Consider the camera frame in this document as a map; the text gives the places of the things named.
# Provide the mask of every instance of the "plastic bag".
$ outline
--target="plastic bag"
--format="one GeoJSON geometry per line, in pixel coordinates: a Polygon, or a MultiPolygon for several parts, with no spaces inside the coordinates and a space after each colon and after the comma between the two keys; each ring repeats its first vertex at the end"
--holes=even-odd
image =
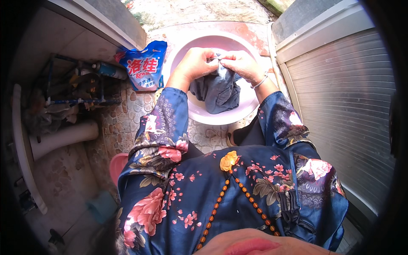
{"type": "Polygon", "coordinates": [[[126,67],[135,91],[156,91],[163,88],[162,68],[167,42],[153,41],[143,51],[121,51],[116,61],[126,67]]]}

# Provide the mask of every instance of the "hand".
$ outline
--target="hand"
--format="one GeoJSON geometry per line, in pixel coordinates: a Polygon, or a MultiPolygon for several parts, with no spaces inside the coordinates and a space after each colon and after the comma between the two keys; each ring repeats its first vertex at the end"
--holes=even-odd
{"type": "Polygon", "coordinates": [[[170,75],[166,87],[173,87],[187,92],[193,80],[210,74],[218,68],[218,59],[207,63],[207,58],[213,58],[214,56],[215,53],[211,48],[194,47],[189,49],[170,75]]]}
{"type": "MultiPolygon", "coordinates": [[[[260,83],[265,77],[262,67],[245,51],[229,51],[225,53],[225,55],[220,56],[220,58],[223,58],[220,63],[224,67],[236,72],[247,82],[250,82],[252,86],[260,83]]],[[[269,78],[259,87],[255,88],[255,93],[260,104],[265,98],[276,91],[278,91],[278,87],[269,78]]]]}
{"type": "Polygon", "coordinates": [[[245,51],[228,51],[220,63],[250,82],[253,86],[260,83],[264,76],[264,70],[260,65],[245,51]]]}

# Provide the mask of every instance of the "blue cloth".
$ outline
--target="blue cloth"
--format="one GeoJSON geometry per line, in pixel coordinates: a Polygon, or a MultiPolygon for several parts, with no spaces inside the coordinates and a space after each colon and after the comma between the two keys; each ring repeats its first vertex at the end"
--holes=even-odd
{"type": "Polygon", "coordinates": [[[187,151],[188,109],[183,91],[165,88],[140,129],[118,190],[119,254],[192,254],[226,180],[205,246],[216,235],[265,222],[235,182],[238,178],[282,236],[336,250],[348,208],[335,168],[320,160],[303,126],[281,92],[258,109],[266,146],[226,148],[178,162],[187,151]],[[231,151],[239,159],[232,175],[220,170],[231,151]]]}

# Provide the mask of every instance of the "bracelet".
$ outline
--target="bracelet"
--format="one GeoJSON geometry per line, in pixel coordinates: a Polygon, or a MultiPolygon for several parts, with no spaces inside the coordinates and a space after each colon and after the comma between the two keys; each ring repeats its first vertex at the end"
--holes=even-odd
{"type": "Polygon", "coordinates": [[[261,85],[266,80],[266,78],[268,78],[268,71],[265,71],[265,77],[263,78],[263,80],[260,83],[256,84],[255,86],[251,85],[251,89],[255,89],[255,88],[259,87],[259,85],[261,85]]]}

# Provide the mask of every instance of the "sleeve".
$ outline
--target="sleeve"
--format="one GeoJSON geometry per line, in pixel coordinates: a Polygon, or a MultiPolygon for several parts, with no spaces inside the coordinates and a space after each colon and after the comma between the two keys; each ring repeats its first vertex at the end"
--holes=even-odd
{"type": "Polygon", "coordinates": [[[299,154],[304,154],[304,151],[309,156],[319,158],[315,146],[307,138],[309,129],[303,125],[293,105],[282,92],[270,94],[261,103],[258,119],[267,146],[290,151],[295,149],[299,154]]]}
{"type": "Polygon", "coordinates": [[[187,128],[186,93],[165,88],[152,112],[140,118],[135,145],[118,179],[122,202],[126,187],[131,186],[132,190],[138,187],[131,192],[131,200],[135,201],[167,180],[172,167],[180,162],[182,154],[188,150],[187,128]]]}

